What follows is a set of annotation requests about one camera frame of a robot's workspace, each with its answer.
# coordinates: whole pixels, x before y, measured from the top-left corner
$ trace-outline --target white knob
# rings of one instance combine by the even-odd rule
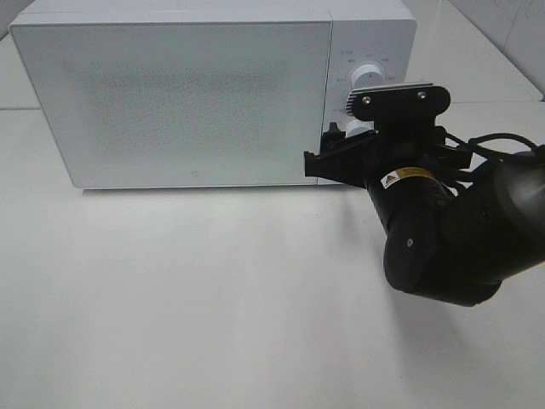
[[[373,63],[356,68],[351,76],[352,89],[372,87],[384,84],[384,71]]]
[[[347,133],[346,138],[349,138],[350,136],[363,134],[364,132],[368,130],[372,130],[372,129],[373,129],[373,125],[371,122],[364,122],[364,121],[359,121],[357,119],[354,119],[348,122],[346,125],[344,125],[343,130]]]

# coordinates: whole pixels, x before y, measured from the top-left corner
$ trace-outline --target yellow warning sticker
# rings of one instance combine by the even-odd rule
[[[390,173],[386,174],[381,179],[381,183],[382,183],[382,185],[384,186],[385,189],[388,189],[396,181],[400,181],[401,179],[405,179],[407,177],[413,177],[413,176],[427,177],[429,179],[436,180],[429,170],[426,170],[426,169],[423,169],[423,168],[417,168],[415,166],[409,166],[409,167],[406,167],[406,168],[400,168],[400,169],[397,169],[397,170],[393,170]]]

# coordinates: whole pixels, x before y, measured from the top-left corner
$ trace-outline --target microwave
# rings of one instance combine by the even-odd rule
[[[10,26],[75,187],[316,185],[352,89],[404,80],[400,0],[36,0]]]

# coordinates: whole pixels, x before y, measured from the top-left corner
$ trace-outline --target table surface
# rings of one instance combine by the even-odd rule
[[[445,86],[454,102],[539,101],[542,94],[446,0],[404,0],[418,22],[407,81]],[[0,42],[0,109],[38,107],[13,40]]]
[[[11,48],[0,43],[0,407],[542,406],[545,266],[462,308],[387,285],[361,189],[77,190],[42,113],[14,109],[37,105]],[[545,143],[541,96],[490,55],[514,75],[482,94],[463,86],[479,72],[436,73],[461,100],[515,101],[454,104],[438,122]]]

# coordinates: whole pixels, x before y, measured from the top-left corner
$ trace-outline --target microwave control panel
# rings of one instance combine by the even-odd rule
[[[353,89],[404,81],[416,31],[413,20],[333,20],[323,131],[337,122],[347,136],[370,125],[345,111]]]

